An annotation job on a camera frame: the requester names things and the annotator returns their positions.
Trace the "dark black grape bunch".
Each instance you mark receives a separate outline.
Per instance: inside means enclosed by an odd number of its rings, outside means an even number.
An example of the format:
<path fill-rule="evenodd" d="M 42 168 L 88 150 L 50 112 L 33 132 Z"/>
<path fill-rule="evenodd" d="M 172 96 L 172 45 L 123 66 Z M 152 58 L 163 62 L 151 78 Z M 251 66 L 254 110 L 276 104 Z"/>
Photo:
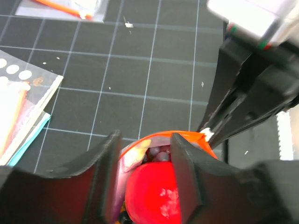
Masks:
<path fill-rule="evenodd" d="M 170 146 L 150 147 L 143 158 L 142 164 L 147 162 L 171 161 Z"/>

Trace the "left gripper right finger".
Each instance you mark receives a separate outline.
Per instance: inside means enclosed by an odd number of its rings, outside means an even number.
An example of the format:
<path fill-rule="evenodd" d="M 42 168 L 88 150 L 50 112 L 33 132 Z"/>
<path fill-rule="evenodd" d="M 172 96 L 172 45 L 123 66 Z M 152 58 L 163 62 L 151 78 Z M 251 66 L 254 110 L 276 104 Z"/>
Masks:
<path fill-rule="evenodd" d="M 221 162 L 183 136 L 171 136 L 171 159 L 184 224 L 296 224 L 298 161 L 246 169 Z"/>

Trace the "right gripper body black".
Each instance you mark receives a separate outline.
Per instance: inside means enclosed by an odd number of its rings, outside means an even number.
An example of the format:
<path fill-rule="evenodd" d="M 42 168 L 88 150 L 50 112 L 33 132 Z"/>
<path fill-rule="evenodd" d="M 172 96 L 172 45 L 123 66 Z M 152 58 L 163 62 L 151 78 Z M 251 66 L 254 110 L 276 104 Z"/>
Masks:
<path fill-rule="evenodd" d="M 229 96 L 246 96 L 248 93 L 280 93 L 292 96 L 292 101 L 298 96 L 299 55 L 290 46 L 283 44 L 269 50 L 261 50 L 236 37 L 227 39 L 244 43 L 251 55 L 242 65 L 225 99 Z"/>

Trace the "orange zipper clear bag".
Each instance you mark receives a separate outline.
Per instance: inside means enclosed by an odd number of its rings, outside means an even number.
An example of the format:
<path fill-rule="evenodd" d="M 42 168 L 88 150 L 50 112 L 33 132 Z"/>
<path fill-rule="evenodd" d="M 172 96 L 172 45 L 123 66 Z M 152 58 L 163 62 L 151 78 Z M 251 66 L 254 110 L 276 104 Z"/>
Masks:
<path fill-rule="evenodd" d="M 171 152 L 171 136 L 174 134 L 174 131 L 165 131 L 158 132 L 146 136 L 138 141 L 133 142 L 132 144 L 126 146 L 121 150 L 119 161 L 122 160 L 124 165 L 124 172 L 127 173 L 127 182 L 131 174 L 142 164 L 143 158 L 146 151 L 150 147 L 159 147 L 159 146 L 170 146 Z M 171 163 L 174 169 L 174 175 L 176 180 L 176 185 L 178 189 L 180 211 L 181 211 L 181 224 L 187 223 L 189 217 L 194 213 L 197 208 L 195 191 L 191 188 L 195 186 L 192 181 L 195 178 L 195 175 L 192 174 L 193 166 L 190 161 L 183 161 L 178 157 L 181 155 L 180 152 L 171 152 Z M 127 211 L 125 206 L 125 200 L 123 201 L 119 215 Z M 118 224 L 120 221 L 117 219 L 114 224 Z"/>

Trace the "red yellow apple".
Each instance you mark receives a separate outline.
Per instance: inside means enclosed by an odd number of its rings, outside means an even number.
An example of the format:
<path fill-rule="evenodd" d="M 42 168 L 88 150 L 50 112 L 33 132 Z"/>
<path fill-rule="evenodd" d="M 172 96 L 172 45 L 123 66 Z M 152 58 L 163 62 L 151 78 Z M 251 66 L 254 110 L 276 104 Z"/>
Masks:
<path fill-rule="evenodd" d="M 171 162 L 150 162 L 129 177 L 125 206 L 136 224 L 180 224 L 181 211 Z"/>

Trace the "purple eggplant toy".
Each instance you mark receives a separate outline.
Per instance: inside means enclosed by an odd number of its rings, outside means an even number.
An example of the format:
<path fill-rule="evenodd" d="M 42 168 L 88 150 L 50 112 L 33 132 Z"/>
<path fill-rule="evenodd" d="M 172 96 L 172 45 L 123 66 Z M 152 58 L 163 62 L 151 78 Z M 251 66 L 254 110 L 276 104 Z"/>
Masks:
<path fill-rule="evenodd" d="M 116 187 L 114 195 L 114 203 L 112 208 L 112 223 L 118 219 L 124 197 L 125 197 L 125 187 L 127 183 L 127 173 L 124 172 L 124 165 L 122 160 L 119 161 L 118 173 L 116 176 Z"/>

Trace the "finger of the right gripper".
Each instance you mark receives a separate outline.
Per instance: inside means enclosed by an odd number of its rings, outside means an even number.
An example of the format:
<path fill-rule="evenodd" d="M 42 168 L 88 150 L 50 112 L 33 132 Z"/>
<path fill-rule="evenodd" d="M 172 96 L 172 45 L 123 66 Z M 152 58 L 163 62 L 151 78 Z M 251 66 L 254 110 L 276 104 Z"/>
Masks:
<path fill-rule="evenodd" d="M 203 120 L 197 129 L 198 132 L 212 127 L 208 121 L 215 115 L 218 107 L 232 89 L 242 65 L 250 55 L 249 48 L 238 40 L 226 39 L 220 46 L 214 84 Z"/>
<path fill-rule="evenodd" d="M 248 93 L 242 97 L 227 97 L 209 119 L 213 136 L 208 141 L 216 147 L 223 141 L 266 121 L 285 109 L 292 96 L 280 93 Z"/>

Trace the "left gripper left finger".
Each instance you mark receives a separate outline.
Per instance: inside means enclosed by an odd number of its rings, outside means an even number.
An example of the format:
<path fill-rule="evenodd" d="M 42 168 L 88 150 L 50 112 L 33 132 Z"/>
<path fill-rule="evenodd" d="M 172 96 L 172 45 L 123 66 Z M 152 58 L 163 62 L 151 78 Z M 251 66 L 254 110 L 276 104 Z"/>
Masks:
<path fill-rule="evenodd" d="M 3 224 L 113 224 L 121 132 L 51 171 L 0 168 Z"/>

